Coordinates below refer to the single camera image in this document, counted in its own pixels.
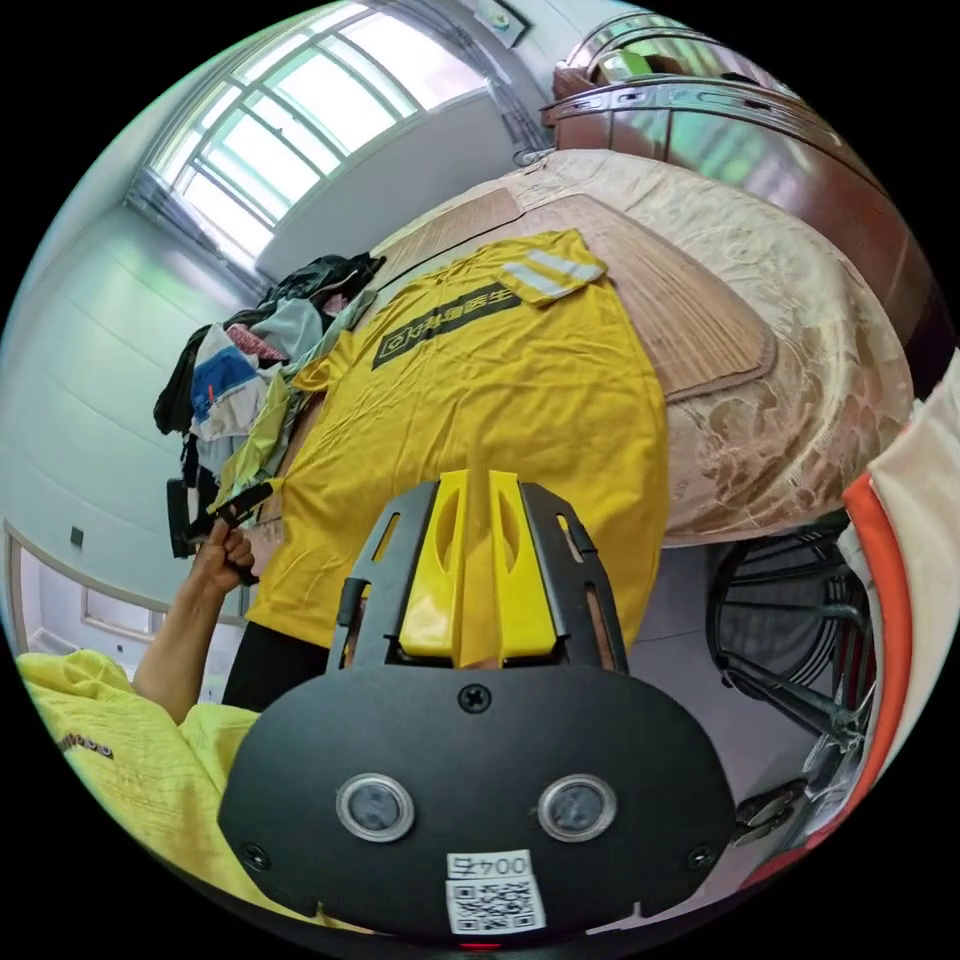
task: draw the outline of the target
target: black pants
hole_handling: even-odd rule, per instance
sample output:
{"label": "black pants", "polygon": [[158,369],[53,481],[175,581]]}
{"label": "black pants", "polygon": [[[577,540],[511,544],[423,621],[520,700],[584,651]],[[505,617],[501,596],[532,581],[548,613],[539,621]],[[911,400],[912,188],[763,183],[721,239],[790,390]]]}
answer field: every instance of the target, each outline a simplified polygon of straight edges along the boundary
{"label": "black pants", "polygon": [[330,651],[248,623],[223,692],[223,703],[263,713],[274,700],[321,676]]}

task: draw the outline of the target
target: beige bedspread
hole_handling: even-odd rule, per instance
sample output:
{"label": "beige bedspread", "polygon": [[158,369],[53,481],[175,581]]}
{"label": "beige bedspread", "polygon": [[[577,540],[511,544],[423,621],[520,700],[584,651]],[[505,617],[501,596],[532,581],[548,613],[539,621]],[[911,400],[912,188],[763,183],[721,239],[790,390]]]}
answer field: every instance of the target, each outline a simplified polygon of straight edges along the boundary
{"label": "beige bedspread", "polygon": [[[430,211],[384,246],[504,187],[524,209],[587,194],[621,211],[726,283],[777,338],[766,376],[668,406],[668,545],[765,535],[836,509],[909,419],[903,350],[856,268],[801,221],[678,167],[606,150],[557,152]],[[483,243],[460,244],[383,287],[358,329],[416,276]],[[614,270],[611,277],[616,282]],[[285,463],[309,425],[308,418]],[[268,506],[263,520],[277,515]],[[277,532],[261,534],[269,541]]]}

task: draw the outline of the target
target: black printed logo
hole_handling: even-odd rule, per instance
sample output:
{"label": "black printed logo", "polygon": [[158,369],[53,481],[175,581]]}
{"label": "black printed logo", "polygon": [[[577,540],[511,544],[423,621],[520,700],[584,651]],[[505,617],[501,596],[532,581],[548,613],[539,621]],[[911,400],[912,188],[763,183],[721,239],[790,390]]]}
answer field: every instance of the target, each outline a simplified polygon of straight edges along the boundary
{"label": "black printed logo", "polygon": [[442,303],[422,317],[405,323],[398,330],[385,333],[380,340],[377,355],[373,358],[372,369],[376,370],[388,360],[399,357],[426,340],[459,330],[474,320],[489,317],[501,310],[509,310],[521,303],[515,293],[499,283],[491,283],[449,303]]}
{"label": "black printed logo", "polygon": [[66,753],[74,747],[83,747],[85,750],[99,753],[100,756],[106,757],[108,760],[113,759],[113,751],[109,747],[105,747],[101,743],[95,743],[89,737],[81,737],[79,733],[68,733],[58,741],[57,746],[62,753]]}

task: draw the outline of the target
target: bamboo mat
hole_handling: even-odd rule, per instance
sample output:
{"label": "bamboo mat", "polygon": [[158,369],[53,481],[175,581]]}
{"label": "bamboo mat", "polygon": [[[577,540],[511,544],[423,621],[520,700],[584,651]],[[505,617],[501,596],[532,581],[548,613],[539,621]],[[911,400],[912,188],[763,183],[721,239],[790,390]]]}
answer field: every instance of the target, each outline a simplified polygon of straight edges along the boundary
{"label": "bamboo mat", "polygon": [[776,338],[749,304],[682,250],[593,197],[572,194],[527,210],[477,238],[477,249],[570,228],[606,263],[668,402],[770,372]]}
{"label": "bamboo mat", "polygon": [[376,285],[383,289],[421,263],[522,215],[523,210],[505,187],[453,207],[398,240],[371,251],[373,256],[387,258],[377,273]]}

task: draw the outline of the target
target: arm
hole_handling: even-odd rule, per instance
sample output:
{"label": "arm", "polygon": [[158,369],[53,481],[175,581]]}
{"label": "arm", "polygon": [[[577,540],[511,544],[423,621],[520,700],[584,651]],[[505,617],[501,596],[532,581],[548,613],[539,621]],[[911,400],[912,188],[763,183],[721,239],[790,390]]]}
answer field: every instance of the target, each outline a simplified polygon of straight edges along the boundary
{"label": "arm", "polygon": [[240,578],[226,561],[253,563],[250,544],[218,520],[133,678],[133,689],[180,724],[200,696],[203,668],[227,594]]}

